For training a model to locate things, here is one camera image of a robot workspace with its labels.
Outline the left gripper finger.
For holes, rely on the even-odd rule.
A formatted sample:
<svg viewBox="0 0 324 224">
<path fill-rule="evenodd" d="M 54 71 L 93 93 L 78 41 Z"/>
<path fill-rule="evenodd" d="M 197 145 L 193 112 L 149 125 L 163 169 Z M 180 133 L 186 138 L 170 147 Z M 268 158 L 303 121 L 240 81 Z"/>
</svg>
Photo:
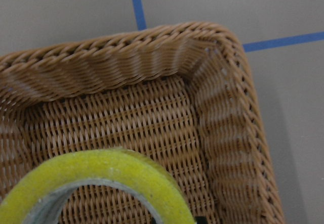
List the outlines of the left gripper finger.
<svg viewBox="0 0 324 224">
<path fill-rule="evenodd" d="M 205 216 L 196 216 L 195 224 L 206 224 L 206 217 Z"/>
</svg>

